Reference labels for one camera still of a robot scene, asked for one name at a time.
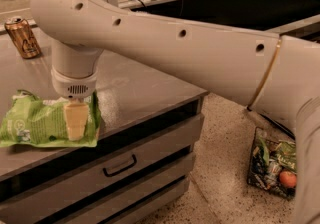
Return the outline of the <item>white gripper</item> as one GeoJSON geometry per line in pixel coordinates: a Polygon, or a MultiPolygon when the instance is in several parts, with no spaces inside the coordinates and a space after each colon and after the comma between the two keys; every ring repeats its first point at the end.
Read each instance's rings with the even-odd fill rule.
{"type": "MultiPolygon", "coordinates": [[[[55,91],[63,98],[80,99],[93,94],[96,89],[98,72],[85,78],[71,78],[51,70],[52,84],[55,91]]],[[[64,120],[68,139],[77,141],[83,138],[88,120],[89,107],[77,100],[69,101],[63,106],[64,120]]]]}

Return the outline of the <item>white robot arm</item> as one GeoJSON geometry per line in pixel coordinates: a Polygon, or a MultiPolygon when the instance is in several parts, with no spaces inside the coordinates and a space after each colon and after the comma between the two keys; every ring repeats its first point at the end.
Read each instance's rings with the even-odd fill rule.
{"type": "Polygon", "coordinates": [[[290,36],[132,12],[109,0],[31,0],[50,37],[106,49],[284,125],[297,145],[293,224],[320,222],[320,47],[290,36]]]}

